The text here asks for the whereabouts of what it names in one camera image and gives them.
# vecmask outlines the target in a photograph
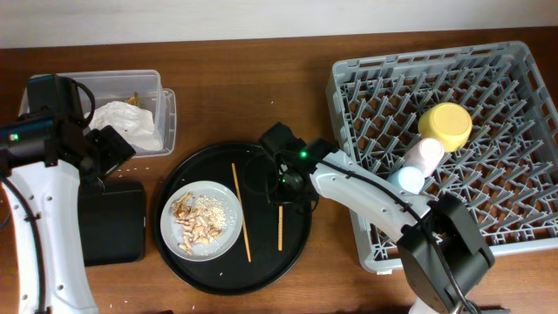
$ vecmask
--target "wooden tabletop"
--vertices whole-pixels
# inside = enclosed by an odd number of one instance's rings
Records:
[[[529,46],[550,94],[558,95],[558,28],[4,50],[0,125],[16,118],[27,78],[37,73],[155,69],[163,86],[175,91],[174,152],[131,160],[117,173],[122,178],[113,176],[144,184],[149,228],[143,260],[87,269],[101,313],[405,312],[415,296],[403,271],[364,271],[342,205],[320,202],[306,248],[284,277],[255,293],[219,297],[183,283],[163,262],[151,234],[154,199],[161,182],[191,153],[228,140],[256,141],[277,121],[305,140],[334,140],[324,91],[338,60],[511,40]],[[3,199],[0,219],[8,213],[5,205]],[[514,313],[555,312],[557,265],[558,250],[499,257],[469,297],[481,307],[501,305]],[[0,312],[16,311],[17,299],[10,225],[0,231]]]

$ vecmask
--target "dish rack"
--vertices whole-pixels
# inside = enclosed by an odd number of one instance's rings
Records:
[[[558,114],[521,42],[339,61],[326,89],[339,146],[382,178],[420,139],[419,117],[462,105],[473,130],[420,192],[460,198],[496,256],[558,248]],[[397,247],[351,211],[361,264],[401,269]]]

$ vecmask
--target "chopstick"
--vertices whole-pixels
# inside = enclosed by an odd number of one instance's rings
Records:
[[[282,205],[279,205],[279,235],[278,235],[278,239],[279,239],[279,243],[278,243],[278,249],[282,250]]]
[[[236,196],[238,197],[238,202],[241,204],[242,207],[242,200],[241,200],[241,190],[238,188],[238,178],[236,177],[236,166],[233,162],[233,176],[235,177],[235,187],[236,187]],[[250,256],[250,245],[248,243],[248,231],[246,230],[246,220],[244,219],[244,209],[242,210],[242,231],[244,233],[244,244],[246,244],[246,255],[248,255],[248,262],[252,263],[252,257]]]

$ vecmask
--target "plastic bin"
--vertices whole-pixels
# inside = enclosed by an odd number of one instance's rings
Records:
[[[134,158],[169,155],[174,150],[176,136],[176,102],[171,90],[163,90],[160,75],[155,70],[106,71],[57,73],[83,83],[95,96],[97,108],[114,100],[130,99],[134,92],[139,96],[139,107],[153,114],[155,131],[153,136],[163,141],[160,151],[146,151],[134,147]],[[84,113],[91,111],[91,103],[85,93],[79,90]],[[28,111],[27,91],[24,93],[20,114]]]
[[[383,178],[420,140],[422,113],[440,102],[462,105],[471,136],[445,154],[421,194],[459,197],[496,256],[558,248],[558,114],[525,44],[339,61],[326,94],[339,146]],[[350,216],[363,267],[401,269],[396,245]]]

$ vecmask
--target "yellow cup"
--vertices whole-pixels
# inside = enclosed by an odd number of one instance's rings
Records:
[[[472,128],[473,122],[467,110],[454,103],[437,104],[418,121],[418,131],[423,139],[439,140],[447,153],[462,148]]]

